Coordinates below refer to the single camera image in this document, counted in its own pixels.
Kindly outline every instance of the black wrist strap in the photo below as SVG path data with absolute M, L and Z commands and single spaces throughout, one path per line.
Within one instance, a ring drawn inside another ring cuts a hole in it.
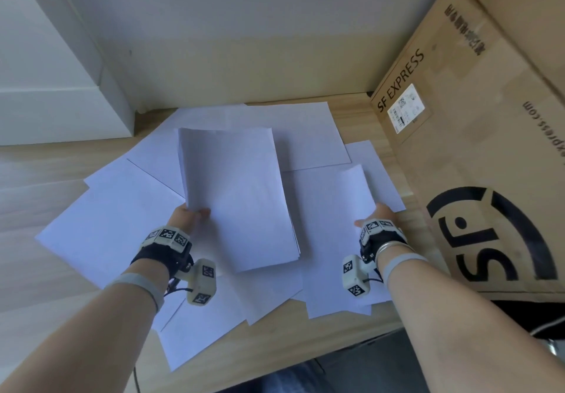
M 167 267 L 169 271 L 169 278 L 174 278 L 177 271 L 181 268 L 185 268 L 186 265 L 194 265 L 192 256 L 188 253 L 190 251 L 190 245 L 187 246 L 183 253 L 178 253 L 172 250 L 170 247 L 164 244 L 152 243 L 149 246 L 143 247 L 133 258 L 132 262 L 139 259 L 151 259 L 157 262 L 161 262 Z

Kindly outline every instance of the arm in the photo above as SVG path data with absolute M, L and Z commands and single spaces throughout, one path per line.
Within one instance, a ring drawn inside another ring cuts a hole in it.
M 201 215 L 178 207 L 167 225 L 192 231 Z M 163 293 L 165 265 L 140 259 L 125 271 L 152 281 Z M 144 289 L 114 284 L 51 334 L 0 386 L 0 393 L 122 392 L 155 317 Z
M 396 221 L 384 205 L 370 218 Z M 404 253 L 411 251 L 385 250 L 377 261 L 379 270 Z M 565 388 L 561 361 L 493 303 L 429 263 L 401 263 L 392 271 L 388 289 L 432 393 Z

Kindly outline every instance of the wooden table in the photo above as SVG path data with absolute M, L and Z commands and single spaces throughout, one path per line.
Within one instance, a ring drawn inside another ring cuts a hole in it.
M 367 95 L 316 101 L 328 101 L 344 143 L 372 141 L 406 204 L 401 220 L 408 239 L 441 266 Z M 97 292 L 34 237 L 88 189 L 85 177 L 133 147 L 172 112 L 139 115 L 131 139 L 0 147 L 0 379 Z M 401 326 L 392 303 L 374 305 L 371 317 L 342 312 L 308 320 L 305 304 L 289 300 L 253 326 L 239 325 L 173 373 L 152 331 L 137 364 L 139 382 L 144 393 L 214 392 Z M 127 391 L 134 391 L 131 381 Z

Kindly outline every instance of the wrist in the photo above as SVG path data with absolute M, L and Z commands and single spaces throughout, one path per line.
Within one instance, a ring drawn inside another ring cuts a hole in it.
M 143 275 L 147 280 L 152 282 L 159 291 L 165 293 L 169 284 L 169 270 L 165 264 L 153 259 L 138 259 L 133 262 L 125 273 L 136 273 Z
M 405 246 L 392 246 L 388 248 L 383 253 L 378 255 L 378 259 L 376 263 L 379 272 L 381 273 L 384 272 L 386 266 L 390 261 L 392 261 L 392 259 L 396 258 L 397 256 L 400 256 L 401 254 L 410 254 L 410 253 L 414 253 L 414 252 Z

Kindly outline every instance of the gray wristband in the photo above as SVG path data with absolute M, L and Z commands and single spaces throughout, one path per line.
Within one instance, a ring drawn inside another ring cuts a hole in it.
M 383 283 L 388 288 L 388 277 L 391 274 L 392 270 L 398 267 L 402 262 L 410 261 L 411 259 L 415 259 L 418 261 L 428 261 L 425 257 L 416 254 L 416 253 L 406 253 L 393 258 L 392 261 L 388 263 L 385 270 L 383 271 Z
M 119 283 L 133 284 L 137 287 L 145 289 L 145 291 L 147 291 L 147 293 L 149 293 L 149 295 L 153 298 L 153 302 L 155 303 L 155 309 L 157 310 L 157 313 L 159 312 L 163 304 L 165 304 L 165 298 L 163 297 L 163 294 L 159 292 L 157 286 L 155 286 L 152 281 L 148 280 L 141 274 L 137 274 L 137 273 L 122 274 L 116 280 L 108 284 L 108 286 L 106 286 L 104 289 L 108 289 L 110 286 Z

